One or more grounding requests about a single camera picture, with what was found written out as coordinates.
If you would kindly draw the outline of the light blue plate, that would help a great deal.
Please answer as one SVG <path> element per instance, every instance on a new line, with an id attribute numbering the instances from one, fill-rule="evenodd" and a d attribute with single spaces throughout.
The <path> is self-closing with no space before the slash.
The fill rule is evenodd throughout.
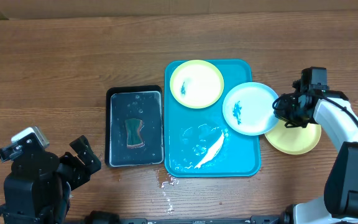
<path id="1" fill-rule="evenodd" d="M 273 129 L 278 123 L 273 102 L 278 95 L 269 86 L 247 82 L 235 86 L 223 101 L 223 116 L 236 132 L 258 136 Z"/>

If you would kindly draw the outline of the green brown sponge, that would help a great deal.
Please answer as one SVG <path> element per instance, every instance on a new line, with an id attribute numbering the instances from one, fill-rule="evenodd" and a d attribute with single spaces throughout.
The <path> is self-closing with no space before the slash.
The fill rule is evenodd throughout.
<path id="1" fill-rule="evenodd" d="M 137 118 L 125 120 L 127 133 L 127 148 L 134 149 L 145 145 L 140 131 L 143 128 L 143 121 Z"/>

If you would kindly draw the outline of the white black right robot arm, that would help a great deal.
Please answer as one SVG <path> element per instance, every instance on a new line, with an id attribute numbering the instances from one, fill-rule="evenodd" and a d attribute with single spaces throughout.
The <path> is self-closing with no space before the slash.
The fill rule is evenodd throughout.
<path id="1" fill-rule="evenodd" d="M 322 197 L 288 207 L 281 223 L 358 222 L 358 117 L 344 93 L 283 94 L 272 105 L 287 128 L 318 124 L 338 151 Z"/>

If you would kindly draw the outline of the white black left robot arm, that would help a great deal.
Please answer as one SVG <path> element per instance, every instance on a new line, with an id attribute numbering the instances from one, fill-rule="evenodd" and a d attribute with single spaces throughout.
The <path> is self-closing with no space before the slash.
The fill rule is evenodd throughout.
<path id="1" fill-rule="evenodd" d="M 11 160 L 11 173 L 4 181 L 5 223 L 63 223 L 70 209 L 72 190 L 90 181 L 101 169 L 85 136 L 70 143 L 75 151 L 59 157 L 48 152 L 32 133 L 0 149 L 2 161 Z"/>

